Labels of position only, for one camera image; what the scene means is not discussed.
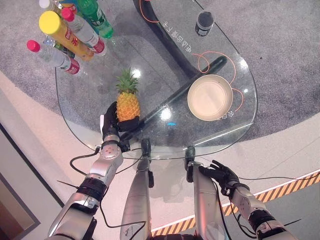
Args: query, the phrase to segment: yellow bottle cap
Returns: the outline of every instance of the yellow bottle cap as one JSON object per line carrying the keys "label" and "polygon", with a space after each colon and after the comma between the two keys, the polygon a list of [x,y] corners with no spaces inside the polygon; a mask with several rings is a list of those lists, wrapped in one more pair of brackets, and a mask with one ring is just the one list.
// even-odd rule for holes
{"label": "yellow bottle cap", "polygon": [[61,26],[61,20],[54,11],[45,11],[39,18],[39,28],[44,34],[54,34]]}

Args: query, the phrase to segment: green bottle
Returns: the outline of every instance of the green bottle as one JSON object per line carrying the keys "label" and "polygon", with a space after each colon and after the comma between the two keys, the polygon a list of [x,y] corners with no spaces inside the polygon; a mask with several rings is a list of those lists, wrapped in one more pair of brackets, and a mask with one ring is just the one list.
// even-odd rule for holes
{"label": "green bottle", "polygon": [[86,16],[92,25],[98,29],[99,35],[110,39],[114,29],[107,21],[104,11],[99,7],[97,0],[77,0],[77,5],[81,13]]}

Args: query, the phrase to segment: pineapple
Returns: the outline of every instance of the pineapple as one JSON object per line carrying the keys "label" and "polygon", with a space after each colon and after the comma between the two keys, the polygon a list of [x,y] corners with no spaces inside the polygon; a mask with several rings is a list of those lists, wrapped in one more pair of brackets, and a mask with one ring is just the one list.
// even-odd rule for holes
{"label": "pineapple", "polygon": [[140,117],[140,106],[136,96],[138,79],[131,74],[131,68],[124,69],[117,79],[119,95],[116,100],[116,114],[119,122]]}

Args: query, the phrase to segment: pink bottle cap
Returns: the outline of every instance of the pink bottle cap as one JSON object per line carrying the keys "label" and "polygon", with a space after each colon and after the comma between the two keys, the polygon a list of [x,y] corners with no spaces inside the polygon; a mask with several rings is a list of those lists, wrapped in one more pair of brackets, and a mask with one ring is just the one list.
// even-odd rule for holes
{"label": "pink bottle cap", "polygon": [[72,22],[75,19],[75,14],[71,11],[70,8],[64,7],[61,11],[62,17],[68,22]]}
{"label": "pink bottle cap", "polygon": [[32,51],[32,52],[39,52],[40,50],[40,44],[37,43],[35,40],[29,40],[27,43],[26,43],[26,47]]}

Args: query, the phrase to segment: beige bowl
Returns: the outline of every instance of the beige bowl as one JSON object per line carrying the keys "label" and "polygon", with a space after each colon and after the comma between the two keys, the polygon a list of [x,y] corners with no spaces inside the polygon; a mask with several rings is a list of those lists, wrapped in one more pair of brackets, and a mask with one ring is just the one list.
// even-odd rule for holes
{"label": "beige bowl", "polygon": [[204,121],[221,118],[233,101],[230,84],[223,77],[209,74],[198,78],[188,92],[188,106],[193,115]]}

